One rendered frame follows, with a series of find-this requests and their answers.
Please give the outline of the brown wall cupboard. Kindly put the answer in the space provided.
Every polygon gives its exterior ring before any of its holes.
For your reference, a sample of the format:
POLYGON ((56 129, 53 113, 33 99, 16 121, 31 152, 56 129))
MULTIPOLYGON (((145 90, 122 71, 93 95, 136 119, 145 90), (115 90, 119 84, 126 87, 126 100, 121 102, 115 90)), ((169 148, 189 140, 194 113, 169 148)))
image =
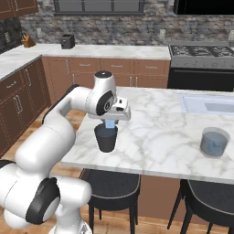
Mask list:
POLYGON ((37 0, 0 0, 0 20, 37 12, 37 0))

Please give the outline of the black range hood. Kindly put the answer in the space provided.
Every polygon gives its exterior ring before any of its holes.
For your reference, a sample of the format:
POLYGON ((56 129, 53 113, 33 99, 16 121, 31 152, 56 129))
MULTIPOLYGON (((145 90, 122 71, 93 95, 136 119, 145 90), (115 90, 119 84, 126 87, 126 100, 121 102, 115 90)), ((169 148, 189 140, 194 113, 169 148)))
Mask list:
POLYGON ((173 11, 182 16, 234 16, 234 0, 175 0, 173 11))

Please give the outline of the black round stool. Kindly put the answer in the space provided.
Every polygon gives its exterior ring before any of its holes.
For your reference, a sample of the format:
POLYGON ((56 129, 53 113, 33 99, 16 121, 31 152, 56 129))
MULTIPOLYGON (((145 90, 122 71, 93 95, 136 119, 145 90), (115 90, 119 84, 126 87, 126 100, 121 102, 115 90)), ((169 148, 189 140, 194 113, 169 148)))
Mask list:
POLYGON ((213 225, 228 227, 228 234, 234 234, 234 185, 181 179, 168 229, 182 199, 185 200, 186 214, 180 234, 186 234, 193 215, 209 223, 207 234, 213 225))
POLYGON ((141 176, 120 172, 83 169, 80 179, 88 182, 92 188, 89 205, 89 225, 94 226, 94 209, 120 211, 129 209, 130 233, 135 234, 138 224, 138 197, 141 189, 141 176))

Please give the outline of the dark glass of water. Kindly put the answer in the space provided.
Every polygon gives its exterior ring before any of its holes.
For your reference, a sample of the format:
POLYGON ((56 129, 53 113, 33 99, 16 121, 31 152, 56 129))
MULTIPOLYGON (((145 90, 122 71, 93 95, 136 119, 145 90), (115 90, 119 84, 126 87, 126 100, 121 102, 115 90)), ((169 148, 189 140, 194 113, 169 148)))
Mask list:
POLYGON ((104 153, 109 153, 114 150, 118 128, 106 128, 104 123, 97 125, 94 129, 95 137, 99 149, 104 153))

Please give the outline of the dark framed window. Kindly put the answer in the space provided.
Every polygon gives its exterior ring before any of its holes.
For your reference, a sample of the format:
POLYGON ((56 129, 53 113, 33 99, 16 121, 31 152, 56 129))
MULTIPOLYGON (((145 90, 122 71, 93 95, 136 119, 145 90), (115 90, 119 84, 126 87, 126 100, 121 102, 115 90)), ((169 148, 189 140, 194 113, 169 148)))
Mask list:
POLYGON ((58 16, 142 15, 144 0, 54 0, 58 16))

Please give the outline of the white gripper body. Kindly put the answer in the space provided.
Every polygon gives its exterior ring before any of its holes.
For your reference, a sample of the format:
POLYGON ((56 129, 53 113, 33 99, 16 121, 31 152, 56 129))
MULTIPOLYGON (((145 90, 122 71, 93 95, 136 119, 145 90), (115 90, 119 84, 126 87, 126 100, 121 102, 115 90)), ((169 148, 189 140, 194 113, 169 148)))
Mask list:
POLYGON ((102 116, 88 114, 91 119, 100 120, 116 120, 116 121, 129 121, 131 119, 131 108, 127 107, 125 109, 120 107, 111 108, 108 112, 104 113, 102 116))

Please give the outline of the grey transparent ice bowl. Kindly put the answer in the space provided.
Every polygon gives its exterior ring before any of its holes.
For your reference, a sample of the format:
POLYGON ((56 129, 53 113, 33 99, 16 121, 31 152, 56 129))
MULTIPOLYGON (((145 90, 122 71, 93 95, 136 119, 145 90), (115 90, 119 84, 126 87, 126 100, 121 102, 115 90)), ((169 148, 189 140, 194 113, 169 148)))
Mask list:
POLYGON ((218 127, 207 127, 202 132, 200 151, 207 157, 219 158, 224 154, 226 147, 229 144, 229 139, 230 135, 227 131, 218 127), (210 152, 207 149, 207 143, 209 141, 219 141, 221 143, 221 150, 217 153, 210 152))

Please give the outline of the dark brown base cupboards run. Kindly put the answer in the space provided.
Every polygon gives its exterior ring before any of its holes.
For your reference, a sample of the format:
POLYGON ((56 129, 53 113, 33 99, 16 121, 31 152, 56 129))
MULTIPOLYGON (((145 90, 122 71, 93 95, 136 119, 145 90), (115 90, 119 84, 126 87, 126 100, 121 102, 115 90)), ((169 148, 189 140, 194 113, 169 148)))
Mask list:
POLYGON ((49 105, 42 58, 0 81, 0 158, 49 105))

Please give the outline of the black toaster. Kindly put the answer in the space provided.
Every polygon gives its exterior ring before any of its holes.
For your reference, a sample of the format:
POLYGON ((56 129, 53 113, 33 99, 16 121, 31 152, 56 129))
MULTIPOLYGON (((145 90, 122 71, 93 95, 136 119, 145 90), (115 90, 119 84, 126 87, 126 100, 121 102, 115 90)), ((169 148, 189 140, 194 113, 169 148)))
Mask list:
POLYGON ((75 47, 75 38, 71 34, 63 35, 60 38, 60 44, 63 49, 71 49, 75 47))

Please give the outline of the wooden knife block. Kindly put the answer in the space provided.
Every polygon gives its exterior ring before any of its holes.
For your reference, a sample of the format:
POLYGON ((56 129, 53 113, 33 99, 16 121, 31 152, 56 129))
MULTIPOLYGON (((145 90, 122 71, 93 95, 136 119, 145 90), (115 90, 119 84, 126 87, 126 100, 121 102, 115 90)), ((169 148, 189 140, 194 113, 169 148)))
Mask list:
POLYGON ((21 42, 25 48, 31 48, 36 45, 34 40, 30 37, 30 35, 26 35, 24 33, 21 34, 21 42))

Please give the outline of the black stove with oven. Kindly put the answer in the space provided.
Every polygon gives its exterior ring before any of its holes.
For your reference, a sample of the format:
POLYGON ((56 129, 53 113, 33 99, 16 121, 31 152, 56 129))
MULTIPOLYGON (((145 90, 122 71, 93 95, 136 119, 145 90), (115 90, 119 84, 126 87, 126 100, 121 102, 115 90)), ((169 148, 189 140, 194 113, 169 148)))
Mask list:
POLYGON ((168 89, 234 91, 234 50, 221 45, 170 45, 168 89))

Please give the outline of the white sink basin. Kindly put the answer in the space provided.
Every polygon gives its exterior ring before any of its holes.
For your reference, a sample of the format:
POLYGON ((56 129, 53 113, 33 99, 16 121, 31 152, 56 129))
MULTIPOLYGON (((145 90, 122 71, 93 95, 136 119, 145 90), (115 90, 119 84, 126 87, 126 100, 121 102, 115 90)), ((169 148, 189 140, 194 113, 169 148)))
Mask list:
POLYGON ((181 94, 179 99, 185 113, 234 116, 234 97, 181 94))

